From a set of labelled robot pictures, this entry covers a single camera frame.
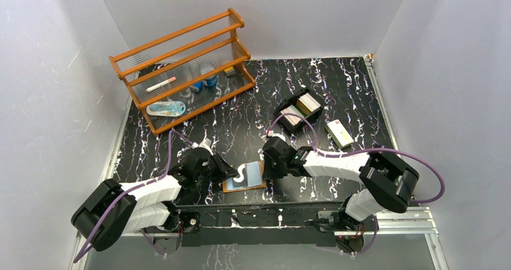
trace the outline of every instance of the black box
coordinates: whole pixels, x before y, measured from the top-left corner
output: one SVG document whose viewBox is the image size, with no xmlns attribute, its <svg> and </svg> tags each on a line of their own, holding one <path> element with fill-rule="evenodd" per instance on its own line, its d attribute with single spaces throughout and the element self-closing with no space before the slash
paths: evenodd
<svg viewBox="0 0 511 270">
<path fill-rule="evenodd" d="M 295 94 L 293 94 L 291 97 L 284 99 L 277 106 L 277 108 L 273 112 L 273 115 L 276 118 L 281 116 L 282 114 L 280 113 L 280 111 L 284 108 L 289 107 L 290 105 L 294 105 L 296 107 L 296 109 L 298 109 L 301 112 L 301 110 L 298 108 L 298 106 L 296 106 L 296 102 L 298 101 L 298 98 L 300 96 L 302 96 L 306 93 L 308 93 L 312 98 L 314 98 L 319 103 L 320 107 L 317 108 L 316 110 L 314 110 L 313 112 L 311 112 L 309 115 L 304 115 L 305 119 L 308 122 L 310 122 L 311 124 L 316 122 L 318 120 L 319 116 L 321 115 L 321 113 L 323 112 L 323 107 L 325 107 L 326 104 L 323 101 L 323 99 L 319 98 L 319 96 L 315 92 L 309 90 L 308 88 L 303 88 L 303 89 L 299 90 L 298 92 L 296 92 Z M 295 133 L 297 130 L 301 129 L 305 125 L 304 121 L 299 121 L 296 125 L 292 125 L 289 121 L 287 121 L 286 118 L 279 119 L 278 123 L 281 124 L 289 133 Z"/>
</svg>

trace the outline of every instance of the orange wooden rack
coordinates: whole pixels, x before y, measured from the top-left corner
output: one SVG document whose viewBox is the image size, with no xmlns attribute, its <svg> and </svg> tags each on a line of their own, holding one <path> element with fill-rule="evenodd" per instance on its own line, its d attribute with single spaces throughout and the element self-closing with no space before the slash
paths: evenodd
<svg viewBox="0 0 511 270">
<path fill-rule="evenodd" d="M 234 96 L 254 87 L 256 81 L 245 68 L 244 61 L 250 59 L 250 53 L 241 44 L 236 29 L 243 28 L 243 19 L 229 8 L 216 16 L 188 26 L 174 33 L 138 46 L 114 57 L 110 62 L 120 80 L 128 88 L 133 102 L 142 112 L 154 134 L 160 134 L 170 128 L 208 110 Z M 164 118 L 168 122 L 157 126 L 146 108 L 168 98 L 188 87 L 234 67 L 242 81 L 239 88 L 213 99 L 206 105 L 186 112 L 176 118 Z M 158 84 L 170 77 L 171 82 L 157 90 L 146 92 L 149 86 Z"/>
</svg>

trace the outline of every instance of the black bracket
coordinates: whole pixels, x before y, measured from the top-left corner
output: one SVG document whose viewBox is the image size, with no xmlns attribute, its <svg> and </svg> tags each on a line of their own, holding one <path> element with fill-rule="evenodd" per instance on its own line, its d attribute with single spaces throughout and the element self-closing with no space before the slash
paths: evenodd
<svg viewBox="0 0 511 270">
<path fill-rule="evenodd" d="M 299 150 L 295 150 L 279 137 L 269 137 L 268 141 L 263 145 L 263 154 L 265 156 L 263 178 L 265 180 L 275 180 L 283 178 L 288 174 L 295 177 L 310 177 L 309 173 L 303 168 L 303 163 L 300 163 L 310 150 L 312 148 L 307 146 L 302 146 Z"/>
<path fill-rule="evenodd" d="M 205 148 L 194 148 L 187 151 L 183 161 L 173 166 L 169 174 L 176 178 L 181 186 L 188 188 L 204 180 L 219 183 L 237 176 L 238 172 L 218 153 L 211 155 Z"/>
<path fill-rule="evenodd" d="M 376 152 L 360 167 L 360 179 L 382 207 L 404 213 L 412 199 L 419 173 L 396 154 Z"/>
<path fill-rule="evenodd" d="M 107 207 L 122 192 L 121 185 L 113 179 L 103 181 L 73 214 L 71 224 L 84 237 L 89 237 Z M 91 241 L 96 251 L 106 250 L 119 239 L 136 204 L 135 197 L 125 195 L 113 207 Z"/>
</svg>

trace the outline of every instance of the table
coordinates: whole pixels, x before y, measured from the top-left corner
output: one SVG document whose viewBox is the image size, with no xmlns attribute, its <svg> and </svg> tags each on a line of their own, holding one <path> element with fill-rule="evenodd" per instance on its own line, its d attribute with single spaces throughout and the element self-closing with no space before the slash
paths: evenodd
<svg viewBox="0 0 511 270">
<path fill-rule="evenodd" d="M 356 141 L 345 151 L 382 145 L 392 148 L 392 139 L 362 57 L 251 60 L 245 65 L 257 82 L 253 89 L 205 111 L 175 130 L 197 143 L 208 137 L 213 141 L 212 148 L 237 168 L 242 163 L 261 159 L 263 136 L 274 118 L 275 107 L 283 98 L 305 86 L 323 97 L 327 105 L 313 124 L 318 132 L 318 148 L 338 150 L 325 130 L 326 123 L 334 119 L 340 120 Z M 181 101 L 189 105 L 191 98 L 185 96 L 189 95 L 184 94 Z M 308 145 L 312 140 L 312 132 L 306 127 L 296 135 L 285 135 L 295 148 Z M 172 164 L 186 148 L 182 140 L 173 138 Z M 161 175 L 167 151 L 168 133 L 154 136 L 141 112 L 132 105 L 114 178 L 120 182 L 134 182 Z M 177 204 L 343 201 L 363 189 L 355 181 L 340 178 L 292 176 L 269 183 L 265 189 L 243 192 L 223 193 L 220 184 L 206 186 L 196 195 L 176 201 Z"/>
<path fill-rule="evenodd" d="M 323 96 L 327 103 L 321 118 L 313 126 L 319 135 L 319 148 L 337 150 L 324 130 L 327 121 L 339 119 L 356 140 L 353 148 L 370 146 L 392 147 L 392 138 L 386 127 L 383 112 L 376 99 L 375 89 L 368 76 L 364 59 L 317 58 L 300 60 L 254 60 L 246 67 L 256 79 L 255 88 L 215 107 L 213 110 L 177 126 L 175 129 L 195 142 L 204 136 L 214 141 L 214 149 L 223 158 L 237 166 L 260 158 L 259 149 L 264 144 L 263 135 L 271 120 L 275 106 L 302 85 Z M 289 136 L 295 148 L 312 140 L 310 130 L 303 129 L 296 136 Z M 172 141 L 174 162 L 182 156 L 185 144 L 178 138 Z M 167 161 L 168 133 L 152 135 L 142 114 L 131 110 L 122 137 L 116 161 L 114 178 L 121 182 L 145 180 L 160 175 Z M 265 189 L 224 194 L 219 185 L 211 184 L 192 199 L 180 200 L 179 205 L 213 204 L 260 204 L 279 202 L 343 201 L 362 189 L 354 181 L 338 178 L 296 178 L 288 176 L 269 184 Z M 315 242 L 307 243 L 299 235 L 298 245 L 251 245 L 247 240 L 267 235 L 268 230 L 234 237 L 236 242 L 217 245 L 207 238 L 206 245 L 181 247 L 172 252 L 175 241 L 158 240 L 157 245 L 168 247 L 167 259 L 155 256 L 154 250 L 139 235 L 123 236 L 110 249 L 90 254 L 84 269 L 369 269 L 378 265 L 381 269 L 396 269 L 413 265 L 415 269 L 439 269 L 440 251 L 436 234 L 420 231 L 404 234 L 378 235 L 373 248 L 352 260 L 340 256 L 337 248 L 322 248 Z"/>
</svg>

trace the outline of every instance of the black marble surface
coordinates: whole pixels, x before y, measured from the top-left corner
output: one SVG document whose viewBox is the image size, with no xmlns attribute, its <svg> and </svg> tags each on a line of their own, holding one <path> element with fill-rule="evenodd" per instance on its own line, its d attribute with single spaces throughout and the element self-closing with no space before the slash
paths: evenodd
<svg viewBox="0 0 511 270">
<path fill-rule="evenodd" d="M 344 151 L 384 145 L 392 148 L 383 114 L 376 99 L 363 58 L 315 58 L 299 60 L 253 60 L 246 68 L 257 84 L 253 89 L 205 111 L 175 130 L 200 143 L 204 137 L 212 148 L 234 168 L 241 163 L 262 159 L 263 136 L 273 120 L 273 111 L 283 98 L 301 87 L 308 87 L 327 104 L 320 119 L 313 124 L 318 132 L 318 148 L 337 151 L 325 125 L 339 119 L 356 143 Z M 181 100 L 190 105 L 191 98 Z M 304 127 L 296 135 L 285 133 L 295 148 L 312 141 L 312 132 Z M 134 105 L 130 110 L 118 154 L 114 178 L 134 182 L 161 175 L 168 152 L 168 133 L 155 136 Z M 188 149 L 173 137 L 172 164 Z M 288 176 L 265 189 L 223 193 L 221 184 L 204 183 L 197 193 L 177 204 L 248 204 L 294 201 L 343 201 L 362 185 L 340 178 L 296 178 Z"/>
</svg>

